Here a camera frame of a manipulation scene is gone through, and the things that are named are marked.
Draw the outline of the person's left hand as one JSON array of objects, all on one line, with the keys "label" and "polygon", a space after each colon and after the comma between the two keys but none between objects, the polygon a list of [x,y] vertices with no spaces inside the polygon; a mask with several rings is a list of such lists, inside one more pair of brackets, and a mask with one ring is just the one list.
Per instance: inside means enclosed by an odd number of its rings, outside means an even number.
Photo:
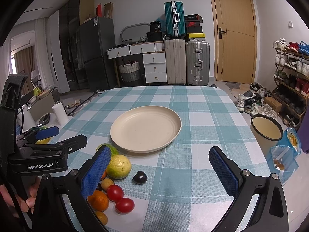
[{"label": "person's left hand", "polygon": [[[25,197],[20,197],[17,194],[15,194],[18,204],[20,206],[20,209],[26,213],[28,211],[31,211],[31,213],[34,212],[34,206],[37,196],[37,191],[39,188],[41,177],[38,176],[27,176],[22,177],[21,182],[22,186],[24,187],[24,190],[26,191]],[[17,211],[15,209],[15,205],[12,201],[12,198],[10,197],[10,194],[4,184],[1,185],[1,195],[4,198],[4,201],[10,210],[11,214],[19,218]]]}]

